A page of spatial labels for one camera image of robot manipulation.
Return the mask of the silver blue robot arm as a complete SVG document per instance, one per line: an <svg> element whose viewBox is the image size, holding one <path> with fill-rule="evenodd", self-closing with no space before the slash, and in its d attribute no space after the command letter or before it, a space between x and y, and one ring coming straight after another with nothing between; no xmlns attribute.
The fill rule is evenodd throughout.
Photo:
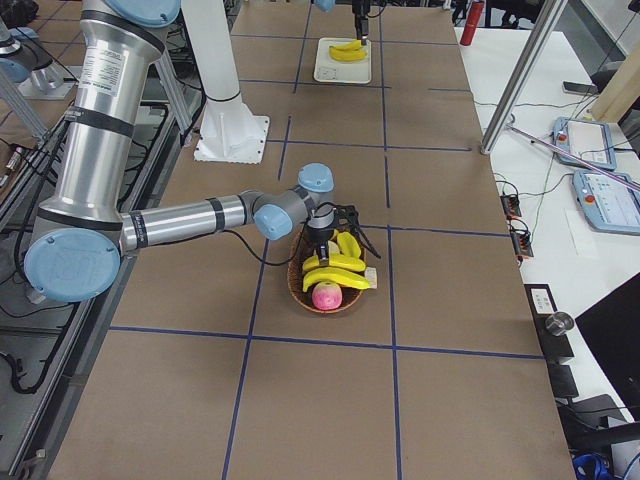
<svg viewBox="0 0 640 480"><path fill-rule="evenodd" d="M253 224L269 240L305 225L326 240L334 214L331 170L304 166L278 195L248 190L199 202L122 213L117 208L148 69L164 67L171 24L182 18L205 97L200 161L256 163L269 121L244 103L224 6L219 1L87 1L86 53L54 194L43 200L23 262L33 290L79 302L108 289L122 256Z"/></svg>
<svg viewBox="0 0 640 480"><path fill-rule="evenodd" d="M313 4L323 12L329 12L337 2L335 0L315 0ZM369 39L370 0L351 0L351 11L354 16L356 39L365 46Z"/></svg>

